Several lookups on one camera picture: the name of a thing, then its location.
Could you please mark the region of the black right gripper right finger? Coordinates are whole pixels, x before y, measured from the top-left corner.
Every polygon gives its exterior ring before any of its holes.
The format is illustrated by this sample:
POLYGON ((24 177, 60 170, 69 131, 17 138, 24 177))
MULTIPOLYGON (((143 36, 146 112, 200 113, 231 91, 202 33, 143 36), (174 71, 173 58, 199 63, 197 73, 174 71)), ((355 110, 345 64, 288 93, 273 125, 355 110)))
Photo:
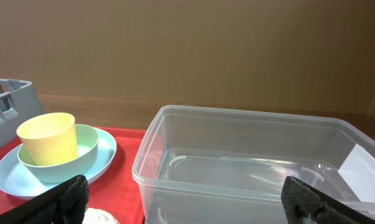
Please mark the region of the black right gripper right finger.
POLYGON ((372 218, 293 176, 285 178, 281 201, 288 224, 375 224, 372 218))

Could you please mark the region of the white tissue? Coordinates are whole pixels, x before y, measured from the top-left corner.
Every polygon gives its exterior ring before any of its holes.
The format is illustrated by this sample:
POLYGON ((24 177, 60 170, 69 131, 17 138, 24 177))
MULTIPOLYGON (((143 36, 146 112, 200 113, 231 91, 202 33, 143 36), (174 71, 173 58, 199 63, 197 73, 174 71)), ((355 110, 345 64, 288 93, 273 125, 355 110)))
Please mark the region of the white tissue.
POLYGON ((119 224, 119 222, 112 214, 105 210, 88 208, 82 224, 119 224))

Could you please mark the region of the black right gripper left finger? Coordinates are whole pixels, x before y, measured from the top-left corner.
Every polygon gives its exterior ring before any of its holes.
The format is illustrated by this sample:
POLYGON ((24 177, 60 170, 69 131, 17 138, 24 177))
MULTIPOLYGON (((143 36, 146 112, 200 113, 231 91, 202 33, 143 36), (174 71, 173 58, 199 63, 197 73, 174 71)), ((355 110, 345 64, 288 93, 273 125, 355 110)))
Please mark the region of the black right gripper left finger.
POLYGON ((88 181, 76 175, 0 215, 0 224, 82 224, 90 198, 88 181))

